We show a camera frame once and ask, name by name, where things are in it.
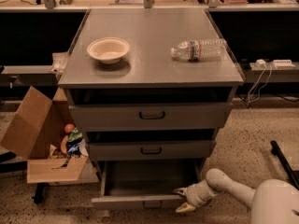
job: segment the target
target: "bottle label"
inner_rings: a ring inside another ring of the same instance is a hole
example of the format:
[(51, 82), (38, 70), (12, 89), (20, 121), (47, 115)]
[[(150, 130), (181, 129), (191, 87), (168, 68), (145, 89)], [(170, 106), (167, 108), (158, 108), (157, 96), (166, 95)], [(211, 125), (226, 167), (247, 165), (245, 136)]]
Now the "bottle label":
[(189, 41), (189, 60), (195, 61), (200, 58), (200, 43), (197, 40)]

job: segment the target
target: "gray drawer cabinet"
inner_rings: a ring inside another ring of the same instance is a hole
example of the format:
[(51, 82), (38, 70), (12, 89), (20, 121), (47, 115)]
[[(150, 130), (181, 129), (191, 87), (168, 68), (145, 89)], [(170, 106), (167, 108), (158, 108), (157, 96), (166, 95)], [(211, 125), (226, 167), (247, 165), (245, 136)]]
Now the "gray drawer cabinet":
[[(170, 49), (180, 37), (218, 38), (212, 27), (200, 7), (91, 10), (59, 86), (101, 179), (94, 207), (176, 208), (172, 190), (199, 180), (243, 79), (228, 52), (185, 63)], [(104, 36), (127, 40), (128, 56), (91, 59), (86, 48)]]

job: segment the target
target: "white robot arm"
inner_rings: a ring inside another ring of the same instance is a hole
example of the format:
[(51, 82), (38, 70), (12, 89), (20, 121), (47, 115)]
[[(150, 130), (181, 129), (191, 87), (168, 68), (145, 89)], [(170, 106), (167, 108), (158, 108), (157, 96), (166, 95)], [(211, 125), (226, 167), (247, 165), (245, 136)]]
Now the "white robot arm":
[(174, 192), (187, 199), (177, 208), (177, 213), (193, 211), (207, 201), (229, 193), (251, 209), (251, 224), (299, 223), (299, 191), (276, 179), (267, 180), (257, 189), (252, 189), (235, 182), (219, 169), (211, 169), (205, 180)]

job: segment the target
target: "terrazzo floor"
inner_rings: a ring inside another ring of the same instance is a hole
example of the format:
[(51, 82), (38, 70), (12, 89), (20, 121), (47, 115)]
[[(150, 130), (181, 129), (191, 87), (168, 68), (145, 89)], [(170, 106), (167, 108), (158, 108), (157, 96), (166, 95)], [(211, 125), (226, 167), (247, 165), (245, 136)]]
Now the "terrazzo floor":
[[(270, 141), (276, 140), (291, 167), (299, 169), (299, 102), (265, 98), (246, 108), (235, 98), (234, 105), (202, 175), (217, 167), (254, 188), (269, 178), (288, 180), (278, 158), (271, 154)], [(14, 105), (4, 106), (0, 138), (14, 115)], [(47, 187), (45, 201), (35, 204), (36, 185), (26, 183), (25, 171), (0, 174), (0, 191), (0, 223), (250, 224), (250, 210), (227, 194), (194, 212), (178, 215), (173, 209), (95, 210), (91, 198), (99, 196), (99, 183)]]

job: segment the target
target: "drawer handle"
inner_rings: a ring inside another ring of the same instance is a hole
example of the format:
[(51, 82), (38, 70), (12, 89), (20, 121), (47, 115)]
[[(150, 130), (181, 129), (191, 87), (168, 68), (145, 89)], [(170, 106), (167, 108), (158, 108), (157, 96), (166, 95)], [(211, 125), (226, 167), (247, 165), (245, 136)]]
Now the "drawer handle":
[(161, 114), (157, 114), (157, 115), (146, 115), (146, 114), (142, 114), (142, 112), (139, 112), (139, 117), (141, 119), (163, 119), (165, 117), (165, 112), (161, 112)]
[(144, 155), (157, 155), (162, 153), (162, 148), (140, 148), (140, 152)]
[(161, 209), (163, 207), (162, 201), (149, 201), (149, 202), (143, 202), (143, 208), (144, 209)]

